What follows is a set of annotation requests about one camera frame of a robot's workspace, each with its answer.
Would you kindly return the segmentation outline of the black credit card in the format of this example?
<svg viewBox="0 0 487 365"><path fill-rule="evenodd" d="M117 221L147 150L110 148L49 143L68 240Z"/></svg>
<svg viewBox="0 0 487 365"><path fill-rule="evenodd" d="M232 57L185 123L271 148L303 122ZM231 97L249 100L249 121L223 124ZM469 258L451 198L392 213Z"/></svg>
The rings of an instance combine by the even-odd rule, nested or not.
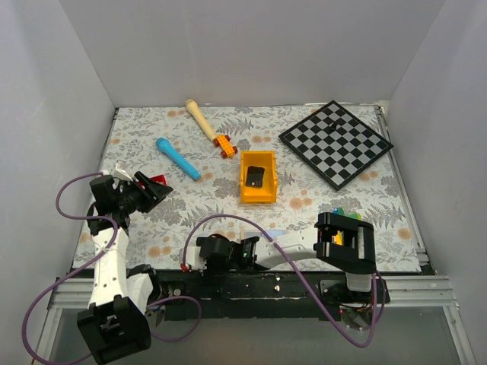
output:
<svg viewBox="0 0 487 365"><path fill-rule="evenodd" d="M248 166L245 186L262 188L265 171L264 167Z"/></svg>

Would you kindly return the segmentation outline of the yellow plastic bin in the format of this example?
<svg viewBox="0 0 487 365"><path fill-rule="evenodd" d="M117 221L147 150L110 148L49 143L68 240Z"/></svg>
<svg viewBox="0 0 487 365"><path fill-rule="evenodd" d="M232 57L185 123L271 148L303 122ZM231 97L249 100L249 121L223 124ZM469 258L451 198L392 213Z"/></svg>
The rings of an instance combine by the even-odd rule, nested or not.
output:
<svg viewBox="0 0 487 365"><path fill-rule="evenodd" d="M274 151L243 151L240 155L240 202L277 201L278 177Z"/></svg>

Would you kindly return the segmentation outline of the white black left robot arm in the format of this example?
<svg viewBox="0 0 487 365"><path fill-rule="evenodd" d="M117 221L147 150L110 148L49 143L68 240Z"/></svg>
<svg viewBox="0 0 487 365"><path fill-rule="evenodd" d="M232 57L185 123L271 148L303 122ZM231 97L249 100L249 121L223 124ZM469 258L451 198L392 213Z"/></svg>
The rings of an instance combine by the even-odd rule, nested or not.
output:
<svg viewBox="0 0 487 365"><path fill-rule="evenodd" d="M150 212L172 188L141 172L101 176L90 187L94 203L88 228L100 259L94 264L88 308L78 314L77 326L96 363L108 364L151 346L145 311L161 298L162 286L149 264L127 267L130 215Z"/></svg>

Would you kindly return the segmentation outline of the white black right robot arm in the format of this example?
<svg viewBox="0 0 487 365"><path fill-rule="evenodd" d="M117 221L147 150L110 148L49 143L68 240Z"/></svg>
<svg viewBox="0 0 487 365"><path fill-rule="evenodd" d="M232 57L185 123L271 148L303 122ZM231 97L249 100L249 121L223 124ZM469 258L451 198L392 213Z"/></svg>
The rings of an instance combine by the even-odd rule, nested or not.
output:
<svg viewBox="0 0 487 365"><path fill-rule="evenodd" d="M377 270L374 226L338 213L320 213L313 228L272 236L259 228L234 242L212 234L180 251L183 268L212 271L265 271L286 262L319 259L345 272L345 295L361 302L372 292Z"/></svg>

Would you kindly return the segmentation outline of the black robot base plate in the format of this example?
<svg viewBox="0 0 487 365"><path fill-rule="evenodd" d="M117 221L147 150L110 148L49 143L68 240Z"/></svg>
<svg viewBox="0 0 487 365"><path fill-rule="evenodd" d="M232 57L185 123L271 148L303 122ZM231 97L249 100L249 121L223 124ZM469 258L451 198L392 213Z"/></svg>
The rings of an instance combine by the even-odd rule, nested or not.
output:
<svg viewBox="0 0 487 365"><path fill-rule="evenodd" d="M164 319L329 318L339 321L340 309L369 313L375 304L390 302L387 285L375 278L375 290L350 291L345 274L324 271L271 271L256 274L158 270L156 296L164 300Z"/></svg>

